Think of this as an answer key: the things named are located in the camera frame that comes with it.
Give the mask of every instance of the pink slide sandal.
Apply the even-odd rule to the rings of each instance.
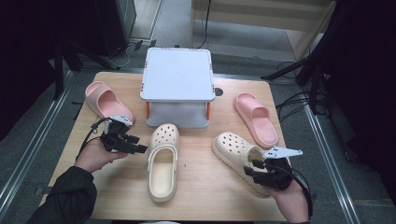
[[[102,81],[91,83],[85,90],[85,100],[88,106],[101,118],[123,115],[134,121],[134,115],[116,96],[113,90]]]
[[[269,118],[268,109],[252,94],[239,93],[233,105],[250,129],[257,144],[273,147],[277,143],[277,134]]]

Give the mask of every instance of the wire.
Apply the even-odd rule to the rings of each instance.
[[[298,95],[305,94],[305,93],[309,93],[309,91],[302,91],[302,92],[299,92],[299,93],[297,93],[297,94],[294,94],[294,95],[292,95],[291,97],[289,97],[288,99],[286,99],[282,104],[277,105],[277,106],[276,106],[276,108],[278,108],[277,115],[280,117],[280,111],[282,110],[282,108],[283,108],[284,105],[288,105],[288,104],[289,104],[288,101],[290,101],[292,98],[294,98],[294,97],[296,97],[296,96],[298,96]]]
[[[88,139],[90,138],[90,136],[91,136],[92,133],[97,132],[97,128],[99,127],[99,124],[101,124],[102,122],[104,122],[104,121],[106,121],[106,120],[109,120],[109,118],[99,119],[96,123],[94,123],[94,124],[91,126],[91,130],[88,132],[87,136],[85,137],[84,141],[83,141],[82,144],[81,144],[81,148],[79,149],[78,155],[76,156],[76,160],[77,160],[79,154],[81,154],[81,152],[82,152],[82,150],[84,149],[84,147],[87,146],[87,144],[88,144],[89,142],[91,142],[91,140],[98,138],[98,137],[95,137],[95,138],[93,138],[93,139],[91,139],[91,140],[88,140]]]
[[[112,63],[113,65],[116,65],[117,67],[123,67],[123,66],[127,65],[127,64],[129,63],[129,61],[131,61],[131,58],[129,57],[129,54],[128,54],[128,49],[130,49],[131,47],[134,47],[134,46],[135,46],[135,44],[133,44],[133,45],[129,46],[128,48],[126,48],[125,54],[126,54],[126,56],[128,57],[128,60],[127,60],[127,62],[124,63],[124,64],[113,63],[113,62],[110,61],[110,59],[109,59],[108,57],[106,57],[106,59],[107,59],[110,63]]]
[[[279,122],[282,122],[282,121],[284,121],[286,118],[290,117],[291,115],[298,113],[298,112],[299,112],[300,110],[302,110],[306,105],[309,105],[309,103],[306,103],[306,104],[300,105],[300,106],[297,107],[297,108],[294,108],[293,110],[291,110],[291,111],[289,112],[289,114],[287,114],[287,115],[281,117],[281,118],[279,119]]]
[[[311,188],[309,187],[308,181],[306,180],[305,176],[303,176],[303,174],[301,174],[298,170],[296,170],[296,169],[294,169],[294,168],[290,168],[290,169],[291,169],[293,172],[297,173],[298,176],[299,176],[300,178],[303,179],[302,182],[304,182],[304,183],[306,184],[306,187],[309,189],[309,191],[311,191],[311,190],[310,190]]]
[[[209,0],[209,4],[207,5],[207,11],[206,11],[205,39],[204,39],[204,42],[202,42],[202,45],[200,47],[198,47],[198,49],[200,49],[204,45],[204,43],[206,42],[206,38],[207,38],[207,20],[209,19],[209,11],[210,11],[210,3],[211,2],[212,1]]]
[[[204,16],[204,11],[203,11],[203,6],[202,6],[203,1],[201,1],[201,5],[200,5],[200,9],[201,9],[201,18]],[[204,20],[201,20],[201,27],[202,30],[205,30],[205,26],[204,26]],[[209,49],[209,43],[206,42],[206,49]]]

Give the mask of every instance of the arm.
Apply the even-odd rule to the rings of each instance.
[[[75,165],[58,177],[46,201],[27,223],[83,223],[92,214],[96,187],[92,173],[126,153],[108,152],[100,140],[84,147]]]
[[[283,190],[262,186],[276,200],[276,204],[289,223],[309,223],[308,204],[303,190],[295,180]]]

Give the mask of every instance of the shoe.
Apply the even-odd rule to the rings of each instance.
[[[215,155],[242,176],[251,187],[262,195],[269,193],[261,185],[255,184],[253,178],[245,175],[244,166],[259,171],[254,167],[252,160],[263,161],[262,154],[265,152],[260,147],[251,145],[248,141],[235,133],[221,133],[212,144]]]
[[[100,118],[124,116],[129,121],[134,121],[134,115],[128,107],[102,81],[95,81],[87,87],[85,90],[85,100],[91,110]]]
[[[171,200],[176,192],[179,133],[174,124],[163,124],[151,135],[148,147],[148,192],[157,203]]]
[[[268,109],[252,94],[239,93],[233,105],[248,126],[254,140],[262,147],[274,147],[277,134]]]

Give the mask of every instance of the black cable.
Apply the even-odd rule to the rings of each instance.
[[[204,43],[206,42],[206,38],[207,38],[207,20],[209,19],[210,3],[211,3],[211,0],[209,0],[209,4],[207,5],[206,23],[205,23],[205,39],[204,39],[204,42],[202,42],[202,45],[200,47],[198,47],[198,49],[200,49],[204,45]]]
[[[300,110],[302,110],[306,105],[309,105],[309,103],[306,103],[306,104],[300,105],[300,106],[297,107],[297,108],[294,108],[293,110],[291,110],[291,111],[289,112],[289,114],[287,114],[287,115],[283,116],[282,118],[280,118],[280,119],[279,119],[279,122],[282,122],[283,120],[285,120],[286,118],[290,117],[291,115],[296,114],[297,112],[299,112]]]
[[[302,91],[302,92],[299,92],[299,93],[297,93],[297,94],[294,94],[294,95],[292,95],[291,97],[289,97],[288,99],[286,99],[282,104],[277,105],[276,108],[279,108],[279,110],[278,110],[278,116],[280,117],[280,111],[282,110],[282,107],[283,107],[284,105],[286,105],[287,102],[288,102],[289,100],[291,100],[292,98],[294,98],[294,97],[296,97],[296,96],[298,96],[298,95],[304,94],[304,93],[309,93],[309,91]]]
[[[296,169],[294,169],[294,168],[290,168],[293,172],[296,172],[302,179],[303,179],[303,181],[305,182],[305,184],[306,184],[306,187],[309,189],[309,191],[311,191],[310,189],[310,187],[309,187],[309,184],[308,184],[308,181],[305,179],[305,177],[303,176],[303,174],[301,174],[298,170],[296,170]]]
[[[298,100],[292,100],[292,101],[288,101],[286,104],[284,104],[284,105],[282,105],[280,108],[279,108],[279,110],[278,110],[278,116],[280,117],[280,118],[282,118],[282,116],[280,116],[280,109],[283,107],[283,106],[285,106],[285,105],[292,105],[292,104],[299,104],[299,103],[306,103],[306,102],[308,102],[309,101],[309,98],[304,98],[304,99],[298,99]]]
[[[109,118],[99,119],[96,123],[94,123],[94,124],[91,126],[91,130],[88,132],[87,136],[85,137],[84,141],[83,141],[82,144],[81,144],[81,148],[79,149],[78,155],[76,156],[76,160],[77,160],[79,154],[81,154],[81,152],[82,152],[82,150],[84,149],[84,147],[87,146],[87,144],[88,144],[91,140],[97,138],[97,137],[95,137],[95,138],[91,139],[90,141],[88,141],[88,139],[90,138],[91,134],[94,133],[94,132],[97,132],[97,128],[99,127],[99,124],[101,124],[102,122],[104,122],[104,121],[106,121],[106,120],[109,120]]]

